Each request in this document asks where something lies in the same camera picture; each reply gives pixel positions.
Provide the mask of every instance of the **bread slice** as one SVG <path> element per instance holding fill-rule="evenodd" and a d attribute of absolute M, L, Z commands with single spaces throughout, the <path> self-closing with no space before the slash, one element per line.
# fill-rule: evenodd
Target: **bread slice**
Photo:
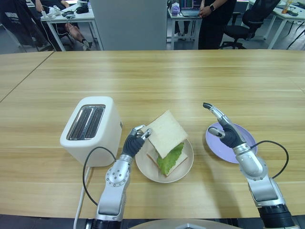
<path fill-rule="evenodd" d="M 147 156 L 157 165 L 158 167 L 158 163 L 157 163 L 157 158 L 158 158 L 158 153 L 155 150 L 151 150 L 150 152 L 147 153 Z M 177 168 L 183 161 L 185 161 L 185 159 L 187 159 L 187 155 L 184 152 L 181 152 L 180 157 L 178 158 L 178 160 L 176 160 L 176 164 L 170 169 L 168 174 L 165 174 L 167 177 L 171 174 L 171 172 L 173 172 L 175 170 L 175 168 Z"/>
<path fill-rule="evenodd" d="M 165 158 L 172 149 L 187 138 L 187 133 L 169 110 L 164 112 L 148 126 L 143 127 L 143 132 L 148 128 L 152 129 L 152 135 L 150 135 L 148 140 L 162 158 Z"/>

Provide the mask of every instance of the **bottle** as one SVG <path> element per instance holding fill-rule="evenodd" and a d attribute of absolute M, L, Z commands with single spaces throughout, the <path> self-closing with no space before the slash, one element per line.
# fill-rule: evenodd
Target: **bottle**
<path fill-rule="evenodd" d="M 282 13 L 287 13 L 287 10 L 291 3 L 292 3 L 292 0 L 287 0 L 286 5 L 284 6 L 284 9 L 282 10 Z"/>

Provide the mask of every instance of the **plate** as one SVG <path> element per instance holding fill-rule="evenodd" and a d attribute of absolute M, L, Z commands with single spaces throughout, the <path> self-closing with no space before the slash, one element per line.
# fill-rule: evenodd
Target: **plate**
<path fill-rule="evenodd" d="M 223 130 L 222 126 L 219 123 L 214 123 L 210 125 L 209 128 L 211 126 Z M 256 143 L 254 137 L 250 134 L 249 131 L 247 131 L 245 128 L 243 128 L 240 125 L 235 124 L 235 126 L 237 127 L 237 129 L 240 131 L 240 133 L 242 134 L 242 136 L 245 138 L 245 140 L 250 146 L 253 146 Z M 238 161 L 235 158 L 235 153 L 233 152 L 233 150 L 227 147 L 224 143 L 222 143 L 218 137 L 208 132 L 209 128 L 207 128 L 206 130 L 205 139 L 206 139 L 206 143 L 208 144 L 212 152 L 225 161 L 238 164 Z"/>
<path fill-rule="evenodd" d="M 152 150 L 156 151 L 150 141 L 146 141 L 141 150 L 135 156 L 135 161 L 139 170 L 148 179 L 159 183 L 172 183 L 180 180 L 190 171 L 194 161 L 194 151 L 190 141 L 185 139 L 183 142 L 184 146 L 182 152 L 187 155 L 187 159 L 175 168 L 168 177 L 161 174 L 157 165 L 147 156 L 148 152 Z"/>

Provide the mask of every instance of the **toaster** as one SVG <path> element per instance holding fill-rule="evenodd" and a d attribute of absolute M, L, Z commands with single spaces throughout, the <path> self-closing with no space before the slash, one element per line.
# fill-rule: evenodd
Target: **toaster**
<path fill-rule="evenodd" d="M 122 121 L 112 98 L 92 96 L 83 98 L 74 109 L 62 134 L 61 145 L 82 165 L 89 152 L 97 146 L 109 149 L 114 156 L 120 144 Z M 113 157 L 98 148 L 87 162 L 89 167 L 108 166 Z"/>

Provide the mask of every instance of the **metallic robot arm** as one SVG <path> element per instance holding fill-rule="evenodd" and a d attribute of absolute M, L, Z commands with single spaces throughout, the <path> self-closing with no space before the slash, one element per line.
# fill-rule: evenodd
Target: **metallic robot arm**
<path fill-rule="evenodd" d="M 204 103 L 203 107 L 209 109 L 223 127 L 223 131 L 215 127 L 210 127 L 208 131 L 233 149 L 265 228 L 298 229 L 292 221 L 278 185 L 268 175 L 264 160 L 254 154 L 254 150 L 223 112 L 208 103 Z"/>
<path fill-rule="evenodd" d="M 113 166 L 108 169 L 105 176 L 105 189 L 101 195 L 91 228 L 120 228 L 133 157 L 139 152 L 145 140 L 152 133 L 151 129 L 148 129 L 144 134 L 138 133 L 143 127 L 144 125 L 141 125 L 131 130 L 124 143 L 120 159 L 116 160 Z"/>

